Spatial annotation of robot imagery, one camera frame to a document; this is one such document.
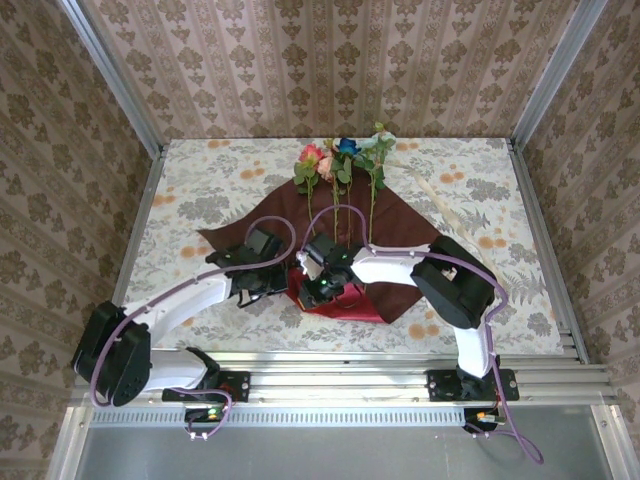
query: metal frame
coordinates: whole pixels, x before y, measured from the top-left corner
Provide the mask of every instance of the metal frame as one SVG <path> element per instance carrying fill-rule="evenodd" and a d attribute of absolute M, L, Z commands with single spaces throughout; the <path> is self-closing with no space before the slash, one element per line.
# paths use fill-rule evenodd
<path fill-rule="evenodd" d="M 140 200 L 140 206 L 138 207 L 138 213 L 136 220 L 131 229 L 131 236 L 129 237 L 129 244 L 127 245 L 127 251 L 124 254 L 122 260 L 122 267 L 118 274 L 118 280 L 116 287 L 113 291 L 112 301 L 116 305 L 122 305 L 124 302 L 125 294 L 127 293 L 127 286 L 131 279 L 131 273 L 133 272 L 133 265 L 138 257 L 138 249 L 140 248 L 140 242 L 142 241 L 142 234 L 144 233 L 149 213 L 151 212 L 151 205 L 153 204 L 153 197 L 156 194 L 158 183 L 162 177 L 162 170 L 164 168 L 164 161 L 167 158 L 168 148 L 163 147 L 162 150 L 155 157 L 155 160 L 151 164 L 149 170 L 149 176 L 147 177 L 147 183 L 144 186 L 144 193 Z"/>
<path fill-rule="evenodd" d="M 95 412 L 92 428 L 184 427 L 184 406 L 107 408 Z M 225 428 L 233 427 L 461 427 L 463 407 L 271 407 L 237 405 Z"/>
<path fill-rule="evenodd" d="M 51 456 L 47 480 L 76 478 L 80 457 L 93 416 L 92 407 L 68 407 L 62 421 L 56 448 Z"/>
<path fill-rule="evenodd" d="M 591 407 L 614 480 L 640 478 L 640 463 L 618 405 Z"/>
<path fill-rule="evenodd" d="M 524 147 L 533 135 L 606 4 L 603 0 L 582 0 L 578 3 L 513 131 L 515 145 Z"/>
<path fill-rule="evenodd" d="M 546 230 L 543 228 L 539 206 L 535 202 L 530 179 L 521 159 L 512 148 L 514 169 L 525 201 L 527 215 L 530 216 L 534 238 L 541 254 L 543 270 L 548 269 L 548 262 L 555 260 L 553 250 L 541 248 Z M 158 181 L 162 175 L 165 156 L 162 155 L 152 167 L 152 172 L 145 187 L 142 204 L 136 223 L 132 231 L 131 244 L 127 250 L 125 264 L 118 279 L 118 286 L 114 299 L 121 302 L 126 285 L 129 281 L 133 263 L 139 247 L 140 238 L 144 231 L 146 219 L 151 208 L 153 196 Z M 550 290 L 552 302 L 557 302 L 554 283 L 561 280 L 555 277 L 550 280 L 547 276 L 547 287 Z M 539 405 L 610 405 L 616 401 L 614 389 L 611 387 L 606 368 L 602 365 L 585 365 L 582 363 L 579 345 L 583 345 L 579 330 L 561 330 L 564 347 L 562 355 L 557 356 L 503 356 L 502 365 L 516 371 L 521 400 L 512 402 L 514 408 L 526 408 Z M 253 426 L 273 423 L 272 414 L 298 412 L 356 412 L 363 415 L 366 412 L 401 411 L 403 414 L 427 414 L 445 409 L 457 411 L 462 407 L 455 402 L 429 402 L 426 386 L 425 371 L 431 368 L 453 368 L 456 363 L 455 355 L 420 355 L 420 354 L 384 354 L 384 353 L 239 353 L 239 352 L 210 352 L 222 368 L 248 370 L 252 372 L 251 397 L 247 405 L 237 405 L 234 409 L 239 415 L 255 414 Z M 488 406 L 487 402 L 477 402 L 474 406 Z M 138 397 L 128 405 L 135 413 L 132 424 L 148 426 L 142 419 L 152 418 L 154 414 L 166 413 L 170 418 L 171 412 L 184 408 L 182 404 L 162 403 L 160 394 L 149 394 Z M 48 478 L 73 479 L 81 457 L 88 419 L 94 418 L 93 408 L 87 407 L 87 384 L 80 381 L 74 390 L 70 407 L 65 417 L 62 434 L 52 459 L 52 468 Z M 615 445 L 630 445 L 630 439 L 620 422 L 610 422 L 614 433 L 609 437 L 618 442 Z M 405 422 L 404 426 L 411 426 L 413 422 Z M 608 441 L 614 445 L 609 437 L 603 437 L 603 443 Z M 607 458 L 612 471 L 633 471 L 631 459 L 634 456 L 626 454 L 616 456 L 615 447 L 608 447 Z"/>
<path fill-rule="evenodd" d="M 516 179 L 518 180 L 518 186 L 522 195 L 524 208 L 527 212 L 527 219 L 529 220 L 533 240 L 537 246 L 537 253 L 540 258 L 542 273 L 544 274 L 547 282 L 549 299 L 551 300 L 551 305 L 556 313 L 556 320 L 571 330 L 576 350 L 578 351 L 578 357 L 582 362 L 589 363 L 587 347 L 585 346 L 582 334 L 580 333 L 578 320 L 576 319 L 576 314 L 573 311 L 567 287 L 562 278 L 560 265 L 558 264 L 558 259 L 556 258 L 556 254 L 553 250 L 549 231 L 547 230 L 547 224 L 544 221 L 542 210 L 538 203 L 538 197 L 535 189 L 533 188 L 531 177 L 529 176 L 529 170 L 527 169 L 527 165 L 522 156 L 522 151 L 517 146 L 514 146 L 513 142 L 510 140 L 507 140 L 507 145 L 509 147 L 509 154 L 511 155 L 513 169 L 516 173 Z"/>
<path fill-rule="evenodd" d="M 82 43 L 89 51 L 93 62 L 104 77 L 109 89 L 136 131 L 138 138 L 149 152 L 151 158 L 158 158 L 162 139 L 156 133 L 153 122 L 143 113 L 145 106 L 137 99 L 131 87 L 124 80 L 125 76 L 118 68 L 112 55 L 105 47 L 104 41 L 98 34 L 93 22 L 78 0 L 60 0 L 60 6 L 64 9 L 69 20 L 82 39 Z"/>

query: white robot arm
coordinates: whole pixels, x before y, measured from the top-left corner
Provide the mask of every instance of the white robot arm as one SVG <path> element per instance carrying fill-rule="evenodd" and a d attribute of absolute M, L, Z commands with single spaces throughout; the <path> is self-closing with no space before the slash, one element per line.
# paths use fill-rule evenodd
<path fill-rule="evenodd" d="M 233 295 L 241 298 L 248 295 L 255 300 L 286 290 L 283 264 L 274 262 L 269 268 L 245 268 L 273 259 L 282 244 L 274 239 L 256 230 L 247 245 L 214 252 L 207 260 L 215 265 L 197 276 L 122 308 L 110 302 L 101 304 L 93 312 L 74 355 L 74 369 L 89 380 L 97 376 L 97 368 L 96 390 L 115 406 L 124 405 L 140 392 L 149 390 L 215 388 L 215 382 L 205 383 L 207 377 L 218 373 L 219 367 L 203 352 L 197 349 L 162 351 L 152 347 L 189 317 Z M 456 272 L 451 265 L 428 261 L 425 256 L 433 251 L 462 257 L 463 261 L 482 267 L 448 237 L 439 237 L 433 245 L 401 249 L 368 246 L 350 252 L 319 234 L 298 254 L 309 275 L 309 280 L 301 286 L 299 302 L 303 308 L 310 308 L 331 301 L 349 282 L 415 286 L 452 325 L 460 369 L 482 378 L 491 367 L 482 316 L 493 302 L 493 288 L 464 269 Z M 127 320 L 130 324 L 113 346 L 105 346 L 116 325 Z M 99 356 L 105 349 L 109 349 L 108 355 L 101 362 Z"/>
<path fill-rule="evenodd" d="M 353 259 L 351 269 L 363 283 L 400 283 L 417 287 L 411 274 L 423 257 L 418 252 L 427 253 L 429 245 L 410 249 L 377 247 L 371 245 L 375 253 L 362 249 Z M 399 250 L 406 250 L 407 255 L 399 256 Z M 382 256 L 380 253 L 390 252 L 393 256 Z M 477 328 L 458 328 L 451 325 L 458 345 L 458 366 L 474 377 L 482 378 L 491 369 L 487 334 L 483 319 Z"/>

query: floral tablecloth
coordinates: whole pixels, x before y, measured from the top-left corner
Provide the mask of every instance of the floral tablecloth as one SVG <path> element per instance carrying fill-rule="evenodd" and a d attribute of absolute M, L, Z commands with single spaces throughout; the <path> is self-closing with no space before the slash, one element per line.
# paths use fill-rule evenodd
<path fill-rule="evenodd" d="M 197 270 L 211 247 L 197 233 L 233 222 L 293 176 L 308 139 L 174 140 L 145 227 L 127 300 Z M 558 354 L 560 335 L 503 139 L 398 139 L 386 183 L 441 232 L 491 258 L 510 304 L 495 320 L 498 353 Z M 477 247 L 444 220 L 416 178 L 461 220 Z M 163 347 L 222 351 L 455 353 L 453 332 L 420 300 L 391 325 L 302 313 L 285 295 L 238 309 L 236 299 L 184 322 Z"/>

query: gray floor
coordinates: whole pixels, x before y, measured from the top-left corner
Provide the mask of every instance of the gray floor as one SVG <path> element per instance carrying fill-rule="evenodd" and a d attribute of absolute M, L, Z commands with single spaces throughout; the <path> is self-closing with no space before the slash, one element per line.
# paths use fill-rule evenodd
<path fill-rule="evenodd" d="M 226 428 L 208 442 L 181 429 L 92 429 L 79 479 L 594 479 L 611 478 L 588 407 L 526 408 L 533 465 L 509 438 L 460 429 Z"/>

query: wall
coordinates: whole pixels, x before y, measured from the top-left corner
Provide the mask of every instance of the wall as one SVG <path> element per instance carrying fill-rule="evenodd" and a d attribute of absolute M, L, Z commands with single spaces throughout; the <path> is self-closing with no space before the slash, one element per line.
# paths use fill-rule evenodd
<path fill-rule="evenodd" d="M 577 0 L 90 0 L 165 141 L 508 137 Z"/>
<path fill-rule="evenodd" d="M 0 1 L 0 479 L 44 478 L 149 166 L 55 2 Z"/>
<path fill-rule="evenodd" d="M 525 149 L 590 352 L 640 453 L 640 2 L 612 1 Z"/>

